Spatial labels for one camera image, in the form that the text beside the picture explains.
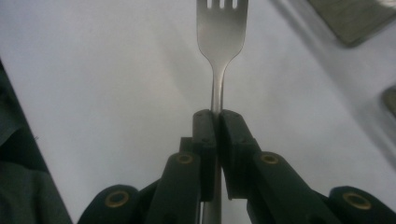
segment white table surface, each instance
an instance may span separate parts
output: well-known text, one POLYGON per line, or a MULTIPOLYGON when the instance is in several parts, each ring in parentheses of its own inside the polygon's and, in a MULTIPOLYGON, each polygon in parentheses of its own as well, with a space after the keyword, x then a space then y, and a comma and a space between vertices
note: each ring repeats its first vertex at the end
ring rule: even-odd
MULTIPOLYGON (((354 186, 396 210, 394 133, 377 122, 390 121, 377 98, 396 82, 396 26, 343 49, 280 9, 249 1, 224 108, 312 189, 354 186)), ((74 222, 102 189, 159 178, 210 106, 194 0, 1 0, 0 57, 74 222)), ((249 223, 223 194, 223 223, 249 223)))

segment brass screw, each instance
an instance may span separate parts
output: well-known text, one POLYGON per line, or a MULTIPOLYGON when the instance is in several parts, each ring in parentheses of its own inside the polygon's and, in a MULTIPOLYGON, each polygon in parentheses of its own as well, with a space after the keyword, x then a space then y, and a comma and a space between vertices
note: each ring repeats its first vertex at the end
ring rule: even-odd
POLYGON ((105 204, 107 207, 116 208, 125 205, 129 200, 129 194, 124 190, 116 190, 107 195, 105 204))
POLYGON ((192 163, 193 157, 190 155, 179 155, 176 160, 181 164, 189 164, 192 163))
POLYGON ((277 164, 277 163, 279 163, 279 159, 276 156, 273 156, 273 155, 262 154, 261 159, 262 159, 263 162, 268 163, 268 164, 277 164))
POLYGON ((343 194, 344 200, 350 205, 361 210, 369 210, 372 208, 371 203, 355 192, 347 192, 343 194))

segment fork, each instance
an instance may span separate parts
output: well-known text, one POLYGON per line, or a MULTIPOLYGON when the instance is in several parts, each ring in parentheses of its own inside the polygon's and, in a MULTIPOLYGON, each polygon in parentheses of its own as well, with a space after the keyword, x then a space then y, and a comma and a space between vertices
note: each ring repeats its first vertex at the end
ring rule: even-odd
MULTIPOLYGON (((248 0, 197 0, 197 36, 202 54, 213 70, 212 102, 215 130, 219 132, 219 114, 222 109, 224 72, 230 61, 244 46, 248 17, 248 0)), ((219 161, 215 171, 214 198, 204 204, 203 223, 221 223, 221 170, 219 161)))

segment metal fork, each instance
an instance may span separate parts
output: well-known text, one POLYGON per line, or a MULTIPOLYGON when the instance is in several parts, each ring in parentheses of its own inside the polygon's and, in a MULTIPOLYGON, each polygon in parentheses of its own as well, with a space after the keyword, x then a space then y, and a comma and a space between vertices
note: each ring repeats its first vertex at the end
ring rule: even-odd
MULTIPOLYGON (((228 63, 241 51, 245 41, 248 16, 248 0, 197 0, 198 46, 213 69, 211 111, 218 133, 219 113, 222 109, 224 72, 228 63)), ((203 223, 221 223, 221 170, 219 161, 215 173, 215 196, 204 204, 203 223)))

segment white surface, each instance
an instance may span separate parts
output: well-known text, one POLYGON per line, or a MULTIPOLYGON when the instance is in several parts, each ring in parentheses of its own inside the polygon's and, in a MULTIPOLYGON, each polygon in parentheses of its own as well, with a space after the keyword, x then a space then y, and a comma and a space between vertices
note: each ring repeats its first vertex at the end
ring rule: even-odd
MULTIPOLYGON (((396 210, 394 145, 360 112, 396 81, 396 27, 346 50, 296 29, 302 15, 250 0, 224 107, 311 188, 354 186, 396 210)), ((209 108, 195 28, 194 0, 0 1, 1 59, 75 222, 100 190, 159 178, 209 108)), ((223 223, 249 223, 246 203, 224 202, 223 223)))

